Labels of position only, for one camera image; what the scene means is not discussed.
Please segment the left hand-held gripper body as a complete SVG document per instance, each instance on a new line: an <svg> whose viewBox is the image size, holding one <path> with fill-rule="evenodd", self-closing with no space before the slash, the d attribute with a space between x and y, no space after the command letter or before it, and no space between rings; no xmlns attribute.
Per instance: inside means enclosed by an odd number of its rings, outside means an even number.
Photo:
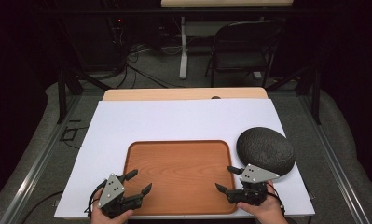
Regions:
<svg viewBox="0 0 372 224"><path fill-rule="evenodd" d="M128 210L138 209L142 206L142 200L133 196L125 197L124 183L119 181L120 176L111 174L103 188L98 201L98 207L107 217L117 217Z"/></svg>

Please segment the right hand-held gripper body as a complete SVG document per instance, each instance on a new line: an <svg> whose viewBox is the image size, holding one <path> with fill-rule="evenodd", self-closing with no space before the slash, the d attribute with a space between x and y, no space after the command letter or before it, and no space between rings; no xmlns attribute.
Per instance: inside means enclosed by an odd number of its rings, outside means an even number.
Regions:
<svg viewBox="0 0 372 224"><path fill-rule="evenodd" d="M268 196L267 182L280 176L263 168L248 164L239 176L242 189L227 189L226 196L229 203L248 203L260 205Z"/></svg>

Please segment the person's left hand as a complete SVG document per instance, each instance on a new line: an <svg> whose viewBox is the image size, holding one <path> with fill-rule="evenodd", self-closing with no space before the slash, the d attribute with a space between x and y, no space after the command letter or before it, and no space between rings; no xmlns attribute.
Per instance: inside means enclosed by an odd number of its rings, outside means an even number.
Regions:
<svg viewBox="0 0 372 224"><path fill-rule="evenodd" d="M99 189L93 196L90 224L125 224L133 215L133 211L128 210L114 218L105 216L102 210L98 207L98 201L102 195L102 192L103 189Z"/></svg>

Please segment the person's right hand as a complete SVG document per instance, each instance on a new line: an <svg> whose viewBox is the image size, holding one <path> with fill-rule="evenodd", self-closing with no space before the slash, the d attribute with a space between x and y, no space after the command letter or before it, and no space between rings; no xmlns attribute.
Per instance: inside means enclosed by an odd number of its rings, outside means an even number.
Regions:
<svg viewBox="0 0 372 224"><path fill-rule="evenodd" d="M271 180L267 182L267 190L269 195L260 205L250 205L248 203L239 202L237 203L237 207L254 215L261 224L289 224L282 213L281 203L277 198Z"/></svg>

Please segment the dark grey textured oval plate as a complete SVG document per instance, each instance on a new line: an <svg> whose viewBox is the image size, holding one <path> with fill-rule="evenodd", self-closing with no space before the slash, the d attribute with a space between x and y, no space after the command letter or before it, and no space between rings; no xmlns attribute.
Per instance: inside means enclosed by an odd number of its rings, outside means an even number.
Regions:
<svg viewBox="0 0 372 224"><path fill-rule="evenodd" d="M238 158L243 165L252 164L279 176L294 167L294 148L282 134L265 127L244 131L236 143Z"/></svg>

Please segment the brown wooden tray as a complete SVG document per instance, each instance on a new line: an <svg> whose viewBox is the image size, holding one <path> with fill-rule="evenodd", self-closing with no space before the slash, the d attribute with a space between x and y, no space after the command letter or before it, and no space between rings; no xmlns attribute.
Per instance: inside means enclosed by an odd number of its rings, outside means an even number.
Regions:
<svg viewBox="0 0 372 224"><path fill-rule="evenodd" d="M138 175L125 183L125 194L152 186L135 211L139 217L232 214L236 206L216 188L235 188L230 164L230 150L222 140L134 142L124 171L136 169Z"/></svg>

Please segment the white board sheet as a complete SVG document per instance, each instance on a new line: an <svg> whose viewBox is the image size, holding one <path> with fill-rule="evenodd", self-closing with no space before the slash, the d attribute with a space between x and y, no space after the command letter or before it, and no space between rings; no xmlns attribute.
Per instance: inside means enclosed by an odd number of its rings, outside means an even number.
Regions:
<svg viewBox="0 0 372 224"><path fill-rule="evenodd" d="M55 215L66 219L86 218L85 210L96 187L111 174L126 173L128 149L134 142L222 140L230 150L229 166L240 167L236 143L239 136L252 127L283 131L271 100L101 101ZM212 219L248 215L236 208L228 215L134 216L137 219Z"/></svg>

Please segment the light wooden table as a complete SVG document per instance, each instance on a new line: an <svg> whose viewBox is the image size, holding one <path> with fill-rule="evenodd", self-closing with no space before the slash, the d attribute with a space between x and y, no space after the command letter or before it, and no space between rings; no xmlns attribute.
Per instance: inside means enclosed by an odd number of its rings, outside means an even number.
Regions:
<svg viewBox="0 0 372 224"><path fill-rule="evenodd" d="M260 87L124 89L109 90L103 95L104 101L170 101L228 98L268 99L268 95Z"/></svg>

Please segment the black folding chair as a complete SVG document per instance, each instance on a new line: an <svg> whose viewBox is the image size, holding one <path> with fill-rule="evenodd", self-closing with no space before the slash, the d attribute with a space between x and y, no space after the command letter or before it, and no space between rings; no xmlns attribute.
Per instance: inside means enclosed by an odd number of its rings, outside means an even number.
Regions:
<svg viewBox="0 0 372 224"><path fill-rule="evenodd" d="M259 72L265 87L283 31L280 20L235 21L220 28L205 72L210 75L211 86L216 73Z"/></svg>

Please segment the white desk leg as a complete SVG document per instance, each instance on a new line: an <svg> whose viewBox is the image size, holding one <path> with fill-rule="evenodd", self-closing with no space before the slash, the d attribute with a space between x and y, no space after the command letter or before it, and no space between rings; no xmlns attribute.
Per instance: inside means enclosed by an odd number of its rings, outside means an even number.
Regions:
<svg viewBox="0 0 372 224"><path fill-rule="evenodd" d="M181 53L181 62L179 70L179 78L187 78L187 48L186 48L186 20L184 17L181 18L181 44L182 44L182 53Z"/></svg>

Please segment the dark equipment with red light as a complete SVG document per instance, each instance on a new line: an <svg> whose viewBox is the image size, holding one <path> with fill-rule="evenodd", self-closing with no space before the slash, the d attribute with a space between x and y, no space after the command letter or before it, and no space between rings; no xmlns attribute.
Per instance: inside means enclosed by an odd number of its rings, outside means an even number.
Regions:
<svg viewBox="0 0 372 224"><path fill-rule="evenodd" d="M115 49L118 54L119 62L124 65L127 61L130 47L121 19L109 17L107 19L110 33L113 39Z"/></svg>

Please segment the light desk top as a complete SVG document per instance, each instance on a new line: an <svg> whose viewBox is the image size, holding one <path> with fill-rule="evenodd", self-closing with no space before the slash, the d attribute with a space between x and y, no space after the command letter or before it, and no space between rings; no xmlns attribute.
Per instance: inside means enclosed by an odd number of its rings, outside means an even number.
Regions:
<svg viewBox="0 0 372 224"><path fill-rule="evenodd" d="M161 0L162 7L286 7L294 0Z"/></svg>

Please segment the black square floor bracket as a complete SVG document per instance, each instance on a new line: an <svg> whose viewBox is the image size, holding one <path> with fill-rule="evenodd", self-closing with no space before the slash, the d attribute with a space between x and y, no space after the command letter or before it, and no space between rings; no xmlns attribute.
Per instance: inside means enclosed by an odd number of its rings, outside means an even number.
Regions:
<svg viewBox="0 0 372 224"><path fill-rule="evenodd" d="M62 142L74 141L76 135L80 129L79 124L81 123L80 119L71 119L66 125L65 129L62 132L60 140Z"/></svg>

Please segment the aluminium floor rail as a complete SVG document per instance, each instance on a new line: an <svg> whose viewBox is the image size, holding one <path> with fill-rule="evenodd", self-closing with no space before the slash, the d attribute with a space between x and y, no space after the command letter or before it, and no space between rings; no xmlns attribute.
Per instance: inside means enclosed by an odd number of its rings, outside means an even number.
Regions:
<svg viewBox="0 0 372 224"><path fill-rule="evenodd" d="M36 131L23 153L19 164L5 184L1 193L5 199L0 224L15 224L21 211L34 191L40 176L43 174L56 142L64 131L64 123L76 110L81 96L67 98L67 113L62 123L58 124L58 102L48 101L46 111Z"/></svg>
<svg viewBox="0 0 372 224"><path fill-rule="evenodd" d="M356 196L351 182L346 176L334 149L329 143L323 127L316 122L314 116L311 114L311 105L308 98L306 96L299 96L298 100L302 105L313 130L316 132L319 141L323 145L325 160L330 168L332 176L337 182L339 191L346 205L348 206L349 211L351 212L355 224L370 224L370 220L367 217L364 208L361 206L360 201Z"/></svg>

